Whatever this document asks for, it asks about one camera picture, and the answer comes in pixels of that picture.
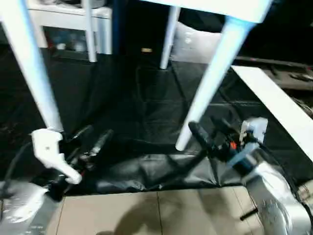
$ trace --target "tile floor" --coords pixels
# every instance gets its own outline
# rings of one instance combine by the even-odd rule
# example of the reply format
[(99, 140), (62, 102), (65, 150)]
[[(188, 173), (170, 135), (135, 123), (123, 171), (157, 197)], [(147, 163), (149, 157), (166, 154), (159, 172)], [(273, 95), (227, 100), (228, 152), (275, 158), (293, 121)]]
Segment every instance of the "tile floor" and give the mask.
[(47, 235), (262, 235), (244, 187), (67, 197)]

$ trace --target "table leg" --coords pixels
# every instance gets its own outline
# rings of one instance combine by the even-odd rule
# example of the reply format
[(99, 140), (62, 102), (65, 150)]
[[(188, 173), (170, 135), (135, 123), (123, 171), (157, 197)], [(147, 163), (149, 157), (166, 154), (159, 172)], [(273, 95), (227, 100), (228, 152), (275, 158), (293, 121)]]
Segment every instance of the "table leg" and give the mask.
[(29, 10), (28, 13), (30, 15), (30, 18), (32, 19), (38, 47), (48, 48), (48, 42), (45, 38), (44, 27), (42, 25), (38, 24), (38, 21), (36, 20), (36, 15), (34, 14), (34, 11)]
[(167, 68), (168, 60), (170, 58), (179, 13), (180, 7), (177, 6), (170, 7), (170, 13), (168, 16), (168, 22), (163, 45), (162, 58), (160, 63), (160, 68), (163, 70)]
[(210, 65), (204, 72), (195, 98), (184, 121), (176, 143), (177, 150), (183, 151), (185, 149), (191, 138), (188, 123), (191, 121), (200, 121), (216, 90), (219, 88), (225, 73), (254, 25), (255, 23), (227, 17), (219, 45)]
[(83, 0), (83, 6), (85, 9), (86, 16), (86, 41), (87, 41), (87, 49), (88, 56), (90, 62), (97, 61), (97, 51), (94, 42), (94, 32), (92, 25), (92, 9), (90, 0)]
[(105, 44), (105, 54), (111, 55), (112, 54), (112, 21), (105, 19), (104, 23), (104, 44)]
[(62, 132), (58, 107), (25, 1), (0, 1), (0, 15), (5, 35), (47, 128)]

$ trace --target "metal bracket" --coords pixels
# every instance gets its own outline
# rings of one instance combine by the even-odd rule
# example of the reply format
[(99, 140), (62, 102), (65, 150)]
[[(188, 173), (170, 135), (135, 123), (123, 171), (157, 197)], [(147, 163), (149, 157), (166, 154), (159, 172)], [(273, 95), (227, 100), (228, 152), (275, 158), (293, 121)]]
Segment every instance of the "metal bracket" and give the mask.
[(252, 131), (253, 136), (257, 138), (259, 142), (263, 143), (267, 126), (268, 120), (263, 117), (254, 117), (244, 120), (240, 130), (240, 142), (243, 141), (247, 131)]
[(73, 169), (64, 159), (64, 154), (59, 151), (59, 141), (63, 139), (59, 132), (39, 129), (31, 134), (33, 139), (34, 154), (46, 168), (54, 168), (64, 173), (70, 184), (79, 184), (82, 176)]

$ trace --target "white panel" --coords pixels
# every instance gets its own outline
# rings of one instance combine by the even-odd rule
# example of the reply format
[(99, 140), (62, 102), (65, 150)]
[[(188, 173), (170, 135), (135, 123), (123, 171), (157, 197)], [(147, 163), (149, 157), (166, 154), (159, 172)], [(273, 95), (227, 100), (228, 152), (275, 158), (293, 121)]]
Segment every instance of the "white panel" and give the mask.
[[(37, 24), (41, 26), (86, 30), (85, 16), (65, 13), (29, 10)], [(93, 18), (94, 31), (97, 31), (97, 18)]]
[[(56, 12), (56, 13), (66, 13), (72, 15), (85, 15), (83, 8), (69, 8), (64, 7), (62, 4), (59, 5), (45, 5), (40, 2), (40, 0), (27, 0), (27, 7), (31, 10), (41, 10), (46, 12)], [(93, 17), (111, 19), (112, 9), (110, 7), (104, 6), (92, 10)]]
[(232, 68), (313, 161), (313, 120), (261, 69)]

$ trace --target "black floor covering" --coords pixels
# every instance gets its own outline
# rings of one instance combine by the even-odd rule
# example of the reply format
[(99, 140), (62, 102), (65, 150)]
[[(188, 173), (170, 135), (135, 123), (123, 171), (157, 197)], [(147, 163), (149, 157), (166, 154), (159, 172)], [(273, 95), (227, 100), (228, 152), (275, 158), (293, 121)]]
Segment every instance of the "black floor covering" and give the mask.
[[(43, 50), (65, 132), (92, 124), (94, 136), (114, 130), (95, 171), (72, 194), (136, 192), (178, 188), (209, 188), (240, 184), (233, 171), (217, 160), (199, 163), (193, 140), (177, 152), (175, 142), (205, 65), (172, 62), (158, 70), (142, 60), (98, 55), (95, 64), (57, 60)], [(44, 127), (13, 53), (0, 54), (0, 177), (31, 131)], [(230, 70), (201, 120), (212, 133), (210, 117), (225, 118), (236, 127), (250, 117), (269, 119), (265, 145), (274, 162), (300, 184), (313, 179), (313, 163), (260, 100)], [(29, 179), (43, 170), (32, 149), (18, 163), (15, 177)]]

